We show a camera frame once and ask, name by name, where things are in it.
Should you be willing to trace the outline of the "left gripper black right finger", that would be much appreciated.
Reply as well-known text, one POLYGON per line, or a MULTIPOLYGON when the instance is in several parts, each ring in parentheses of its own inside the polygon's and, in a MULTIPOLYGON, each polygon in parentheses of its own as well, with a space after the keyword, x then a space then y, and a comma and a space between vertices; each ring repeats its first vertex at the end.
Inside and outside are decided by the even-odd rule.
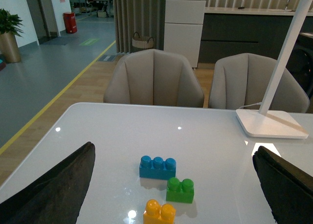
POLYGON ((252 156, 262 191, 278 224, 313 222, 313 177, 260 146, 252 156))

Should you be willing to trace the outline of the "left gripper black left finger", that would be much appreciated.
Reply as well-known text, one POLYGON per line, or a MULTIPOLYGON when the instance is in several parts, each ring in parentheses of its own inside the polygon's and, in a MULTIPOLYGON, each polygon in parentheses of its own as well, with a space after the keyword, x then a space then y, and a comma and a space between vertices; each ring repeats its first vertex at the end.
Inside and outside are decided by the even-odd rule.
POLYGON ((87 194, 95 145, 87 142, 0 205, 2 224, 74 224, 87 194))

